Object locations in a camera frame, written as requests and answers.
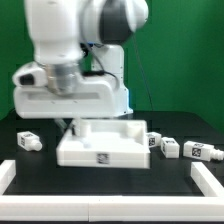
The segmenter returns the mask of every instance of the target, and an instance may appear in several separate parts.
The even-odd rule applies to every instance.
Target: green wall
[[[136,34],[154,110],[193,112],[224,132],[224,0],[147,0]],[[0,0],[0,118],[13,108],[11,76],[32,60],[22,0]],[[125,82],[135,110],[151,110],[135,56],[125,46]]]

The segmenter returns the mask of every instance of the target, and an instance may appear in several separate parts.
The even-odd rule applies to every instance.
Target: black table
[[[191,113],[135,112],[121,119],[146,120],[149,132],[175,138],[180,158],[166,159],[156,147],[151,169],[59,167],[55,149],[62,134],[54,121],[23,120],[11,112],[0,121],[0,160],[16,160],[16,178],[5,195],[202,196],[190,177],[191,162],[198,160],[183,157],[183,144],[191,140],[224,150],[223,134]],[[22,131],[40,136],[43,149],[27,152],[17,146]],[[224,185],[224,162],[203,163]]]

